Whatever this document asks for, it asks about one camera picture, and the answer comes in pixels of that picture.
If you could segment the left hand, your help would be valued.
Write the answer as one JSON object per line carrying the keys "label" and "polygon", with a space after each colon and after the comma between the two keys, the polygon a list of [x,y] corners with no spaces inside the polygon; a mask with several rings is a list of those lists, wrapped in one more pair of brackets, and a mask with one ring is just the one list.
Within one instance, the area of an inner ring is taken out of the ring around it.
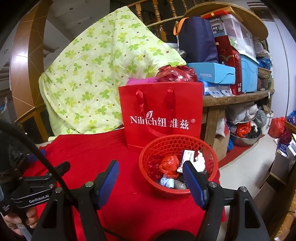
{"label": "left hand", "polygon": [[[26,219],[26,224],[30,228],[35,228],[38,222],[38,216],[37,216],[37,209],[36,207],[31,207],[27,210],[27,219]],[[22,220],[20,217],[18,217],[15,213],[9,213],[6,216],[2,215],[2,218],[8,228],[16,233],[19,236],[23,236],[21,230],[16,226],[17,224],[21,224]]]}

